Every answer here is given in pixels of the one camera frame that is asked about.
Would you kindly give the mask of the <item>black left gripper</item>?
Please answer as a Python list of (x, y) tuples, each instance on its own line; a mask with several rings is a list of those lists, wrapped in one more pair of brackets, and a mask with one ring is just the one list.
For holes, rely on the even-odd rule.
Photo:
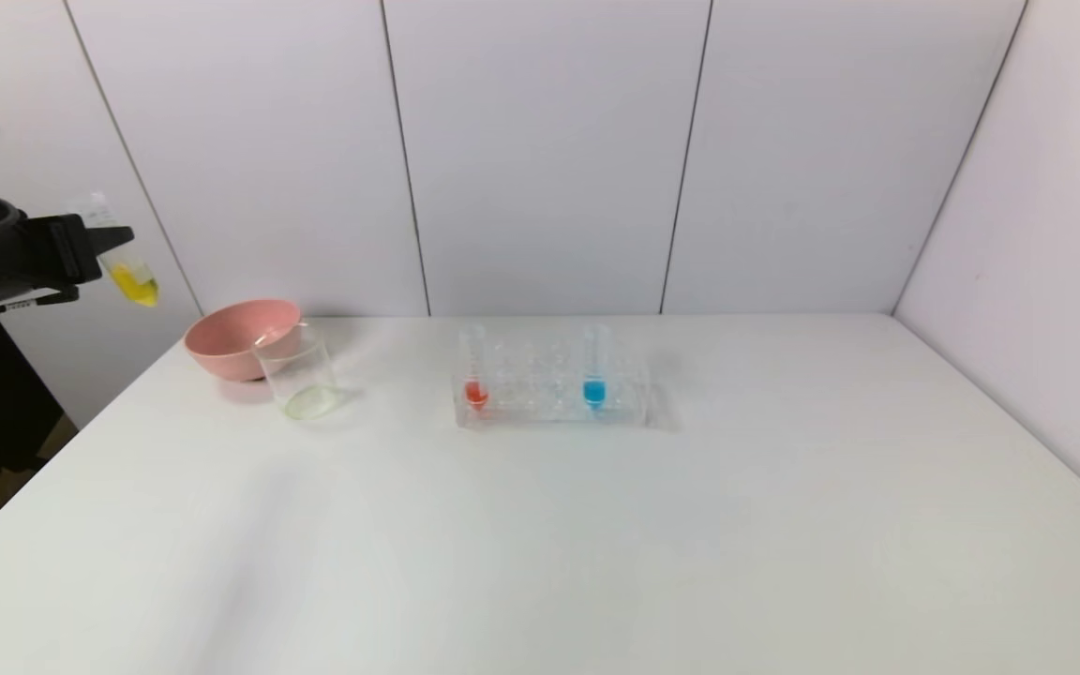
[(75, 302), (79, 287), (102, 278), (98, 257), (134, 238), (131, 227), (85, 228), (73, 215), (0, 219), (0, 313)]

